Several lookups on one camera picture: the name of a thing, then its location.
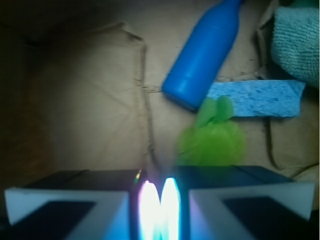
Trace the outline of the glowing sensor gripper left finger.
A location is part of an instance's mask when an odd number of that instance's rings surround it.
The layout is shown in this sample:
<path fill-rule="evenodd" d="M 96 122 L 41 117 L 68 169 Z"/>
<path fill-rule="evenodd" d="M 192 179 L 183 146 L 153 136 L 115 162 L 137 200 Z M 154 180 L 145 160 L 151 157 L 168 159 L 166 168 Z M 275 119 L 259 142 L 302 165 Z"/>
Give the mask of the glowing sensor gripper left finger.
<path fill-rule="evenodd" d="M 143 169 L 67 170 L 5 190 L 6 240 L 158 240 Z"/>

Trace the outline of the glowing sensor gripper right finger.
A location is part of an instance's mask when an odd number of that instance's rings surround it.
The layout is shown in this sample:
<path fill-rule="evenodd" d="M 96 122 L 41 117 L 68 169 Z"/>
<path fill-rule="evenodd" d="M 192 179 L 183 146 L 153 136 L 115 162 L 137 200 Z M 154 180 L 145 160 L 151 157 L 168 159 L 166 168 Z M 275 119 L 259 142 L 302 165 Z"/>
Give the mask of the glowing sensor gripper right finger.
<path fill-rule="evenodd" d="M 261 166 L 177 166 L 164 240 L 312 240 L 314 188 Z"/>

